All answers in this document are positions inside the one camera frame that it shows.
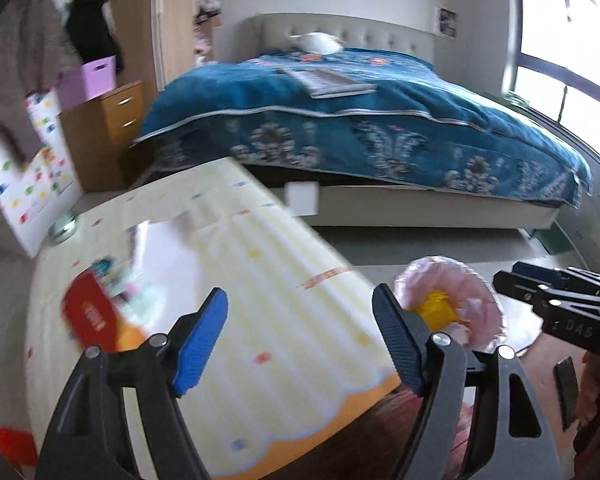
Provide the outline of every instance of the bed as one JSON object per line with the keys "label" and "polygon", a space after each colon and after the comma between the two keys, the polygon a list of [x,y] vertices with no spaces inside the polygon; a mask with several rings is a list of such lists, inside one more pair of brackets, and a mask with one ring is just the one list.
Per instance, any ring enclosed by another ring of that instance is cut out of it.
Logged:
{"label": "bed", "polygon": [[[266,167],[262,180],[278,195],[267,179],[299,171],[322,184],[314,225],[546,228],[560,206],[578,207],[590,192],[574,149],[440,79],[426,32],[326,14],[264,14],[252,25],[264,54],[193,70],[152,104],[138,141],[154,142],[157,171],[232,155]],[[289,50],[289,36],[314,30],[347,49]],[[336,70],[378,90],[314,100],[280,67]],[[373,208],[359,207],[369,201]]]}

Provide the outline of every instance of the tufted headboard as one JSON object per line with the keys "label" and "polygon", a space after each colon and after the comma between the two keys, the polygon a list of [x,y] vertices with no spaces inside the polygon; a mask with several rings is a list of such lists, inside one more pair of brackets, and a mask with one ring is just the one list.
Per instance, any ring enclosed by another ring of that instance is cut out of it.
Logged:
{"label": "tufted headboard", "polygon": [[326,32],[359,48],[378,48],[417,56],[434,63],[434,36],[415,28],[334,14],[278,13],[255,17],[260,52],[289,48],[289,36]]}

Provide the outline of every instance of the window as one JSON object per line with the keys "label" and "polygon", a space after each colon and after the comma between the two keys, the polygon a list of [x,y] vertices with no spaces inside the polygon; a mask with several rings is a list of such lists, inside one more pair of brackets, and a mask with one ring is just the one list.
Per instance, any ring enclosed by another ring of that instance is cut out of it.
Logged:
{"label": "window", "polygon": [[600,156],[600,6],[521,0],[513,91]]}

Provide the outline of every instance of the red box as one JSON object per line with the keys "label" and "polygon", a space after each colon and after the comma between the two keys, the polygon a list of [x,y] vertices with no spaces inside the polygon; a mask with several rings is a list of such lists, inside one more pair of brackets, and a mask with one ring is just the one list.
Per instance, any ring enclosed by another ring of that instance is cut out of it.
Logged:
{"label": "red box", "polygon": [[100,345],[117,352],[118,314],[91,269],[80,273],[67,289],[62,312],[82,348]]}
{"label": "red box", "polygon": [[104,57],[63,75],[58,83],[58,97],[62,110],[68,110],[115,87],[116,57]]}

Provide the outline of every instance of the picture frame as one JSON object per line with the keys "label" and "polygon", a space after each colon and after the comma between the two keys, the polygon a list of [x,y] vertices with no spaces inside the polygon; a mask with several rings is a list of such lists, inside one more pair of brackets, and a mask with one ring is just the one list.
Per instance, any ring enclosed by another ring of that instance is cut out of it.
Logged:
{"label": "picture frame", "polygon": [[456,40],[458,38],[458,15],[444,7],[436,7],[435,30],[438,36]]}

